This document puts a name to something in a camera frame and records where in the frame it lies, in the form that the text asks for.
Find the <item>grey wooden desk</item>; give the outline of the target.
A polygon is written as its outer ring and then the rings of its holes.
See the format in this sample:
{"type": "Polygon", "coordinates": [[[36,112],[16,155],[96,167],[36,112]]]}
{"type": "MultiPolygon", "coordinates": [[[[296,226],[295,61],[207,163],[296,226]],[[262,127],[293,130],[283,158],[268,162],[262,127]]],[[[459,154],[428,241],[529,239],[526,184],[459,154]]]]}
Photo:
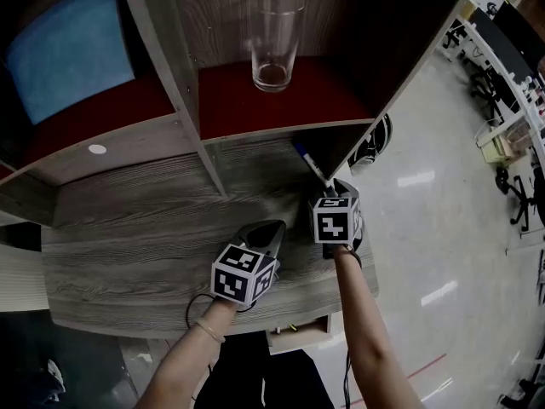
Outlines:
{"type": "Polygon", "coordinates": [[[279,277],[233,331],[336,313],[332,261],[311,237],[314,174],[287,138],[221,150],[220,195],[195,154],[112,170],[63,186],[42,231],[52,320],[121,337],[176,338],[204,311],[212,262],[244,225],[281,219],[279,277]]]}

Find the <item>black desk divider panel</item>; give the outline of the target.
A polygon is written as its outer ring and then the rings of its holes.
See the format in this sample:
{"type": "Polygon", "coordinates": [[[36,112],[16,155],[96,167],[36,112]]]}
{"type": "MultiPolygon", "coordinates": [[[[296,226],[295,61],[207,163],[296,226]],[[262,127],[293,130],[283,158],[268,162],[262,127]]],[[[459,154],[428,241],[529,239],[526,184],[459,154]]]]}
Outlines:
{"type": "Polygon", "coordinates": [[[533,75],[520,52],[481,8],[477,7],[468,21],[475,24],[475,30],[494,51],[508,73],[514,74],[514,81],[517,84],[533,75]]]}

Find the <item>clear drinking glass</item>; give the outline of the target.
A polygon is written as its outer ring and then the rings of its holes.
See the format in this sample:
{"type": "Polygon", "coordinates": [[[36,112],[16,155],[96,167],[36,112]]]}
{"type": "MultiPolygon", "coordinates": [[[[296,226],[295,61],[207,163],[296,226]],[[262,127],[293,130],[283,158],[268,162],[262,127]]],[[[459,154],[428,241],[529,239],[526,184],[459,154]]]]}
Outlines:
{"type": "Polygon", "coordinates": [[[300,42],[304,6],[299,0],[255,0],[250,13],[254,85],[279,92],[290,84],[300,42]]]}

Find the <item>wooden drawer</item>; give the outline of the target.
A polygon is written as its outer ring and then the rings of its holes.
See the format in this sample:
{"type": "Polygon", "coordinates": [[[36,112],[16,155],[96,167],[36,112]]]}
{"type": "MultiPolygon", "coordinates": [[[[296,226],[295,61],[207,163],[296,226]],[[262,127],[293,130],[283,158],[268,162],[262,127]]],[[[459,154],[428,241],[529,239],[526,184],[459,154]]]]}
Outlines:
{"type": "Polygon", "coordinates": [[[294,325],[298,331],[292,331],[290,325],[281,329],[279,335],[274,329],[267,332],[267,343],[272,355],[282,354],[298,349],[305,349],[314,344],[324,343],[332,338],[331,316],[325,315],[315,320],[294,325]]]}

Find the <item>white ribbed chair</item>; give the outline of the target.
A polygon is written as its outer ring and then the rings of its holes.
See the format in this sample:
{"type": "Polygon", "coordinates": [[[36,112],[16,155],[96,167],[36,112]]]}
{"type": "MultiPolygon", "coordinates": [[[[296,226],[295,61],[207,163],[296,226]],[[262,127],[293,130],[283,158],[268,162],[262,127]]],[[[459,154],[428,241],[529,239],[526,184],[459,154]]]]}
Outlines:
{"type": "Polygon", "coordinates": [[[0,244],[0,313],[47,309],[41,253],[0,244]]]}

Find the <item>person's left forearm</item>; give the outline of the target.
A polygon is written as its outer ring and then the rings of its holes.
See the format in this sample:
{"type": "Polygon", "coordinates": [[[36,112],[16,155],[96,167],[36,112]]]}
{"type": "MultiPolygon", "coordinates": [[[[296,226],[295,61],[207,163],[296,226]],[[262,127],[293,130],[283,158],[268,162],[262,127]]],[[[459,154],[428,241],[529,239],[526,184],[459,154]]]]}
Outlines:
{"type": "Polygon", "coordinates": [[[163,358],[134,409],[188,409],[237,310],[235,302],[215,299],[163,358]]]}

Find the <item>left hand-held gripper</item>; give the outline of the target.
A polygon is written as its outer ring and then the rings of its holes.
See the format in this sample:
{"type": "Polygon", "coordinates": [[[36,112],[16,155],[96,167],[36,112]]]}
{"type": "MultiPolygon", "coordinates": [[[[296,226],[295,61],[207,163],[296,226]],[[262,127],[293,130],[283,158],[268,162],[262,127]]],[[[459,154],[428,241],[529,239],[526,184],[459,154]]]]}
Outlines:
{"type": "Polygon", "coordinates": [[[253,305],[277,275],[285,231],[286,223],[282,220],[241,227],[212,263],[211,294],[238,305],[253,305]]]}

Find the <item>beige storage box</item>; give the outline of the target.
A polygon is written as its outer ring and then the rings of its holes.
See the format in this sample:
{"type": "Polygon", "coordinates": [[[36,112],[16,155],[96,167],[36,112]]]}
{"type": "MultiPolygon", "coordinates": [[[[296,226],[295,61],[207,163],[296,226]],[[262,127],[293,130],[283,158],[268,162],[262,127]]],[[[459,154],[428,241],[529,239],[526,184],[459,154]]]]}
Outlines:
{"type": "Polygon", "coordinates": [[[487,164],[510,165],[527,155],[531,148],[530,126],[521,119],[502,131],[496,126],[476,137],[487,164]]]}

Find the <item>black computer monitor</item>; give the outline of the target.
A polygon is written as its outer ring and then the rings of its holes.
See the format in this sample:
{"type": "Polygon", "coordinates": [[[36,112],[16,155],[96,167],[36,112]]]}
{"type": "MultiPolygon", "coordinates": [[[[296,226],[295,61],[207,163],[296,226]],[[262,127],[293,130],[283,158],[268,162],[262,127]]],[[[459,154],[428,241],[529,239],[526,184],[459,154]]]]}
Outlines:
{"type": "Polygon", "coordinates": [[[545,42],[509,2],[504,1],[493,18],[513,46],[524,56],[529,66],[537,66],[545,56],[545,42]]]}

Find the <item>blue capped marker pen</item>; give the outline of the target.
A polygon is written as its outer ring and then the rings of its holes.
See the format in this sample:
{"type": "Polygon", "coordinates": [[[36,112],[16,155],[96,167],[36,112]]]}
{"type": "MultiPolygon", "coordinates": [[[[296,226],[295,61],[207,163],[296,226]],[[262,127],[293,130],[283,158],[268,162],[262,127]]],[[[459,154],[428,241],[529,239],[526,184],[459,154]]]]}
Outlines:
{"type": "Polygon", "coordinates": [[[310,154],[307,152],[306,148],[300,142],[296,142],[294,147],[296,151],[298,152],[298,154],[305,160],[310,170],[318,178],[318,181],[320,182],[320,186],[321,186],[321,189],[324,191],[324,194],[328,197],[337,197],[338,194],[336,190],[334,189],[333,182],[329,181],[325,177],[324,173],[318,167],[316,162],[312,159],[310,154]]]}

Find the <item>black office chair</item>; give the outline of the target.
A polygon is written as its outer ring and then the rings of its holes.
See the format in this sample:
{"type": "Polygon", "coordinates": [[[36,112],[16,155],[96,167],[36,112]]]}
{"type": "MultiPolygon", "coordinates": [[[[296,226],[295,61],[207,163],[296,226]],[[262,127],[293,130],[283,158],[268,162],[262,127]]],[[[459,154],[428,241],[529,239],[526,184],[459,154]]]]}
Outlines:
{"type": "Polygon", "coordinates": [[[470,95],[485,100],[490,109],[490,118],[498,117],[501,121],[501,112],[497,105],[499,101],[507,102],[509,105],[510,94],[505,80],[491,67],[483,68],[477,66],[476,73],[470,77],[472,88],[470,95]]]}
{"type": "Polygon", "coordinates": [[[537,166],[533,169],[533,195],[528,196],[525,192],[524,184],[520,176],[515,176],[513,182],[519,184],[519,187],[508,182],[508,171],[502,167],[496,168],[495,183],[496,187],[505,195],[512,191],[519,201],[519,212],[515,218],[510,219],[511,225],[519,223],[521,217],[524,217],[524,225],[521,228],[523,233],[529,231],[529,209],[532,206],[537,209],[540,220],[545,227],[545,177],[542,168],[537,166]]]}

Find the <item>long white office desk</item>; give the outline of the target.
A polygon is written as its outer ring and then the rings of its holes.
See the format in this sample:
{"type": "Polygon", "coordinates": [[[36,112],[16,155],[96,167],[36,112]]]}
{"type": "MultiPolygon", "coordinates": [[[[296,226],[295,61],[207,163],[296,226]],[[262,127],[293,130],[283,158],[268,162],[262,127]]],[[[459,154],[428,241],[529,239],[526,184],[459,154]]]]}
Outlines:
{"type": "Polygon", "coordinates": [[[488,133],[484,133],[479,136],[476,139],[477,147],[484,147],[486,144],[493,141],[495,137],[504,133],[511,126],[524,119],[529,126],[530,141],[536,151],[537,160],[541,166],[542,172],[545,175],[545,144],[541,138],[543,122],[538,116],[535,105],[537,99],[536,93],[532,93],[530,89],[524,89],[521,84],[515,83],[515,74],[508,71],[508,69],[503,65],[502,61],[497,57],[493,48],[480,35],[479,31],[477,30],[479,25],[470,20],[471,17],[475,17],[478,14],[482,14],[486,20],[491,21],[489,16],[485,14],[479,6],[475,6],[471,0],[466,0],[460,6],[459,12],[456,15],[456,20],[458,20],[461,23],[461,27],[465,29],[467,37],[464,38],[457,48],[447,55],[447,57],[449,60],[454,60],[461,53],[465,45],[468,42],[473,41],[474,45],[490,62],[492,68],[507,83],[510,92],[515,98],[515,103],[519,105],[519,110],[504,118],[504,122],[494,130],[490,130],[488,133]]]}

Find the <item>person's black clothing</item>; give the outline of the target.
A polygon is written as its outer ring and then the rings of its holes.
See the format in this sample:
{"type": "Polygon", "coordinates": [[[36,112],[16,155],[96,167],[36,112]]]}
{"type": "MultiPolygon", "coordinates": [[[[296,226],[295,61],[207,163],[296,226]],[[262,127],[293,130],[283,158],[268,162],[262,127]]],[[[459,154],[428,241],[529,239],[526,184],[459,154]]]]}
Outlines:
{"type": "Polygon", "coordinates": [[[226,337],[193,409],[335,409],[302,349],[271,354],[264,331],[226,337]]]}

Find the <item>light blue board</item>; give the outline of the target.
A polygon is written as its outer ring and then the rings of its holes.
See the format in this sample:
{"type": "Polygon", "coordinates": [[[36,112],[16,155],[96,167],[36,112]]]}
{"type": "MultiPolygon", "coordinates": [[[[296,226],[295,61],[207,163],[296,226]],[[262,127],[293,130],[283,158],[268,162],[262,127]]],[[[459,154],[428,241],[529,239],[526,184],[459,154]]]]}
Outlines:
{"type": "Polygon", "coordinates": [[[118,0],[60,0],[14,38],[5,63],[32,124],[135,79],[118,0]]]}

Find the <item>person's right forearm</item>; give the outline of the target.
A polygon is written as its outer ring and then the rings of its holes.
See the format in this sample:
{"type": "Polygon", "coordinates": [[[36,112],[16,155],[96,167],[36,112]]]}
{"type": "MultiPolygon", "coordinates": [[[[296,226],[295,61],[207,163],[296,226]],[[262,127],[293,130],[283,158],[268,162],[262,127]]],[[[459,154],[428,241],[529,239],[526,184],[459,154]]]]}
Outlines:
{"type": "Polygon", "coordinates": [[[333,249],[347,351],[367,409],[425,409],[393,352],[376,300],[355,255],[333,249]]]}

